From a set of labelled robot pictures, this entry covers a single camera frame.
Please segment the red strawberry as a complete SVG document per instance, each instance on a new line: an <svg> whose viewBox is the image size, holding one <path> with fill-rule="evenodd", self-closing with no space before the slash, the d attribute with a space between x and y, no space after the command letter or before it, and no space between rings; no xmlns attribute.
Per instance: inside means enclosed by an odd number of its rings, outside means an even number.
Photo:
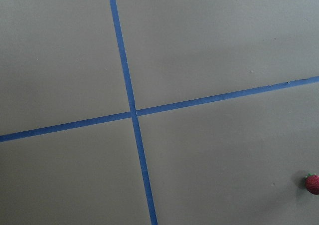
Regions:
<svg viewBox="0 0 319 225"><path fill-rule="evenodd" d="M319 176L308 174L305 180L306 189L313 195L319 195Z"/></svg>

